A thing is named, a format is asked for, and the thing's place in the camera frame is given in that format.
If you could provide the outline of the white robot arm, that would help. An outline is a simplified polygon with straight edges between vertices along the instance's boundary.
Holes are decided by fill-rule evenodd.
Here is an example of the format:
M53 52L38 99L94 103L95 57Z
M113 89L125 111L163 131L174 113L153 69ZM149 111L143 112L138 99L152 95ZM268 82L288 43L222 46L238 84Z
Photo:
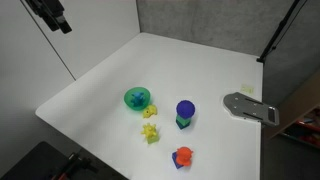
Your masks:
M64 7L59 0L25 0L25 2L44 20L51 31L61 30L63 34L72 31L64 17Z

